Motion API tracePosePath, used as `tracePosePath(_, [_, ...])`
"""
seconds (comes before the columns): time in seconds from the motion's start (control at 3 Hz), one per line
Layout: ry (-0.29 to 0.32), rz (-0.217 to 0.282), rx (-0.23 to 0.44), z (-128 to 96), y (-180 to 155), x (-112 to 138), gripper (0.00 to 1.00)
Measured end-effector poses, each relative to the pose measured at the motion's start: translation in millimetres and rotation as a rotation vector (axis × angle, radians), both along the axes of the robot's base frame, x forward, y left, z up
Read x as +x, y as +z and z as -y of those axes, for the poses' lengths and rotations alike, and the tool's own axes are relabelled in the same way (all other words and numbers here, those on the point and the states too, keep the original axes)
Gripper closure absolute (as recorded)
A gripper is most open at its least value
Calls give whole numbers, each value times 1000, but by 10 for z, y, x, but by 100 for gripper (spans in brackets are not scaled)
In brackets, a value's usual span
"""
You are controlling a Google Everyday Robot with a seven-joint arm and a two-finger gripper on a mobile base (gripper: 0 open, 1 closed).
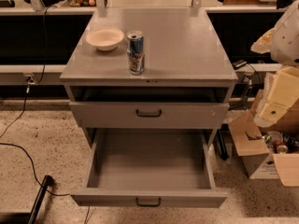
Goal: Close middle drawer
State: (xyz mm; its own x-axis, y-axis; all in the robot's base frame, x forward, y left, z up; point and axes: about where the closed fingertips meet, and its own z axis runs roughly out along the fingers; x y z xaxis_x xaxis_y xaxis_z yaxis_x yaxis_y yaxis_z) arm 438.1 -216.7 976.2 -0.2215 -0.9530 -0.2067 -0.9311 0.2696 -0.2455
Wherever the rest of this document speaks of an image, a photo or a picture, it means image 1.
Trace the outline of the yellowish gripper fingers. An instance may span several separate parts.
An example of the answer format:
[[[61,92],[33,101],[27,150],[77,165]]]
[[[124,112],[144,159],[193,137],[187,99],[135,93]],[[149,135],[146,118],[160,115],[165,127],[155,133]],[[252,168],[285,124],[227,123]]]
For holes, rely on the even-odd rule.
[[[255,53],[264,54],[267,52],[270,52],[272,49],[272,37],[275,32],[275,29],[272,28],[265,32],[262,36],[258,38],[257,41],[255,41],[252,46],[251,50]]]

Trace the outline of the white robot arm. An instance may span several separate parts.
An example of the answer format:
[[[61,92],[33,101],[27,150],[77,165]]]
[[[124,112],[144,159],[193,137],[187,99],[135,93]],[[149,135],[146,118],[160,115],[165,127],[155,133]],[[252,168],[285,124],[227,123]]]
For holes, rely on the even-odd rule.
[[[253,52],[270,53],[271,59],[283,65],[299,65],[299,0],[294,1],[275,26],[265,32],[251,48]]]

